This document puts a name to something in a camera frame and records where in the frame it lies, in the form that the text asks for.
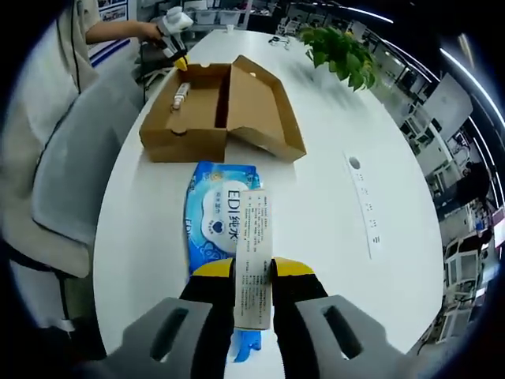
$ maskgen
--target open cardboard box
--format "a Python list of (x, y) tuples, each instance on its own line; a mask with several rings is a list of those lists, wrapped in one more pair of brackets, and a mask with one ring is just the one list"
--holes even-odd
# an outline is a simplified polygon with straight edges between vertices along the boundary
[[(172, 110), (184, 82), (191, 89), (181, 108)], [(228, 134), (288, 162), (306, 154), (281, 81), (242, 55), (232, 64), (177, 70), (140, 128), (153, 162), (223, 162)]]

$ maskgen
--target white bottle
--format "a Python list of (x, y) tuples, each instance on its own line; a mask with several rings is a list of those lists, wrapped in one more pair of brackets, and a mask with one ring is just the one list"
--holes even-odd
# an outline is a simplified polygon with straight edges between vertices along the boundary
[(189, 88), (191, 87), (190, 83), (182, 83), (181, 87), (175, 92), (174, 95), (174, 104), (172, 107), (174, 109), (179, 109), (181, 107), (181, 103), (186, 100), (186, 96), (188, 95)]

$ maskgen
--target office desk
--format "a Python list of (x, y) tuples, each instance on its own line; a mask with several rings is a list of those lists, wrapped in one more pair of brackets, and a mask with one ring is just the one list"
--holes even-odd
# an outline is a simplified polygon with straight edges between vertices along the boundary
[[(435, 208), (409, 145), (370, 91), (342, 84), (321, 91), (301, 43), (290, 50), (270, 35), (213, 31), (189, 54), (191, 62), (232, 62), (239, 54), (284, 84), (307, 148), (295, 163), (229, 141), (227, 163), (257, 167), (272, 203), (274, 255), (312, 267), (328, 294), (340, 294), (381, 323), (391, 345), (408, 351), (439, 310), (443, 261)], [(107, 352), (127, 325), (187, 281), (183, 215), (195, 163), (150, 163), (138, 131), (157, 91), (131, 129), (110, 176), (95, 240), (93, 283)], [(371, 259), (364, 216), (344, 154), (367, 172), (383, 236)], [(273, 330), (263, 348), (226, 375), (282, 377)]]

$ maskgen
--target white sleeve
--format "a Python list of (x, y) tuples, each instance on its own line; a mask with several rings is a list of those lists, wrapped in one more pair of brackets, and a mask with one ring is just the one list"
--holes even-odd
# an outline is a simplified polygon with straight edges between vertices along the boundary
[(98, 11), (97, 0), (82, 0), (84, 32), (87, 32), (92, 26), (98, 24), (102, 18)]

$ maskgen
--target wet wipes package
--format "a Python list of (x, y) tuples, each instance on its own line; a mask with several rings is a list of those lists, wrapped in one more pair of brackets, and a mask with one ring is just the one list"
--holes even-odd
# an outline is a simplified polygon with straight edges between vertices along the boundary
[(254, 166), (200, 162), (186, 196), (189, 272), (234, 257), (240, 231), (240, 192), (260, 188)]

